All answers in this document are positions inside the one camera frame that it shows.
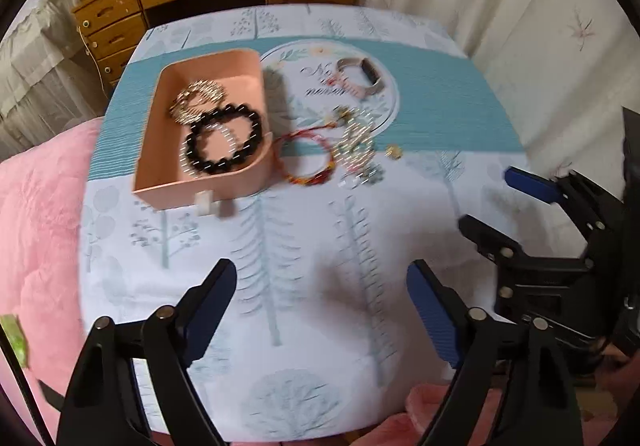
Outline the white curtain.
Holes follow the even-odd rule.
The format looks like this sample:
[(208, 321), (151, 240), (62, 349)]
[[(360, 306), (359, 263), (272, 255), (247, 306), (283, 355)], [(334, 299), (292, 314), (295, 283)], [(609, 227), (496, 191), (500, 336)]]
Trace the white curtain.
[(573, 170), (622, 193), (639, 38), (616, 0), (361, 2), (438, 21), (484, 74), (536, 173)]

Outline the small gold charm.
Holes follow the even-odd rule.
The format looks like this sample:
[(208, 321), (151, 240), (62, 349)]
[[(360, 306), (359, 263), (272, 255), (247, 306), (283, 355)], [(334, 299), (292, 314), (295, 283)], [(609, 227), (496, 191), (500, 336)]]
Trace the small gold charm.
[(403, 154), (404, 152), (402, 151), (402, 149), (395, 144), (388, 145), (385, 149), (386, 157), (392, 160), (401, 159)]

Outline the green candy wrapper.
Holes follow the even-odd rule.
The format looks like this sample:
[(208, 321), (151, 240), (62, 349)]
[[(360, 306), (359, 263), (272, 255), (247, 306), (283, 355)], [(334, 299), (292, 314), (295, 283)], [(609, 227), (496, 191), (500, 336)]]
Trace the green candy wrapper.
[(22, 368), (28, 367), (28, 342), (20, 321), (15, 315), (0, 316), (1, 327), (9, 340), (9, 344)]

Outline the white lace cover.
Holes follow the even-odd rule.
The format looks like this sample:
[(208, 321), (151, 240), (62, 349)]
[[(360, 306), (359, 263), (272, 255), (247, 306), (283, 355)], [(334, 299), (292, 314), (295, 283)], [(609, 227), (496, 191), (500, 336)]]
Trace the white lace cover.
[(1, 158), (102, 116), (108, 99), (77, 32), (80, 0), (27, 0), (1, 41)]

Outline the pink jewelry tray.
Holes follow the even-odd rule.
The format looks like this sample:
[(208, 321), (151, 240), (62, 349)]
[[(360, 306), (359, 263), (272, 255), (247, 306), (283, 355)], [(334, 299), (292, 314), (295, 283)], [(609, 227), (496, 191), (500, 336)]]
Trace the pink jewelry tray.
[(224, 50), (163, 68), (134, 173), (134, 194), (156, 210), (259, 192), (273, 135), (257, 52)]

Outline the printed tree tablecloth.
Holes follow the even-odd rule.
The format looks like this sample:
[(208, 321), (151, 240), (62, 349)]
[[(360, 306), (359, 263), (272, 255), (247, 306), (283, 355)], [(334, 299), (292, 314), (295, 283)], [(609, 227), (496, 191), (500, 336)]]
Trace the printed tree tablecloth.
[[(375, 123), (380, 178), (343, 170), (319, 186), (276, 178), (201, 216), (134, 195), (155, 84), (180, 60), (247, 47), (264, 68), (276, 134), (312, 128), (355, 99), (330, 82), (343, 57), (371, 58), (386, 89), (361, 107)], [(398, 145), (399, 160), (386, 157)], [(442, 382), (406, 289), (426, 261), (471, 306), (491, 308), (495, 271), (462, 237), (470, 214), (531, 254), (550, 252), (540, 204), (503, 180), (527, 160), (488, 84), (436, 21), (370, 8), (241, 8), (145, 32), (108, 106), (80, 226), (82, 319), (148, 317), (220, 258), (238, 288), (190, 376), (227, 440), (308, 440), (370, 426), (422, 382)]]

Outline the pink smart watch band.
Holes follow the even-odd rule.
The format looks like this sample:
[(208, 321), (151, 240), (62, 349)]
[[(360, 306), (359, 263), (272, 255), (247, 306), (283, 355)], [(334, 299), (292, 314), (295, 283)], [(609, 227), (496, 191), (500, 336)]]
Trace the pink smart watch band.
[(367, 57), (346, 57), (336, 62), (333, 80), (358, 100), (381, 94), (386, 89), (382, 73)]

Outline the pink fleece blanket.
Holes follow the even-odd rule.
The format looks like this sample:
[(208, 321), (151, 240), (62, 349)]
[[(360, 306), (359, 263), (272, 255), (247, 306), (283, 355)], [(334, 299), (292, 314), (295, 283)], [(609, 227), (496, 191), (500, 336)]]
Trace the pink fleece blanket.
[(49, 431), (85, 342), (78, 296), (79, 229), (102, 121), (92, 119), (1, 163), (1, 311), (27, 344), (26, 379)]

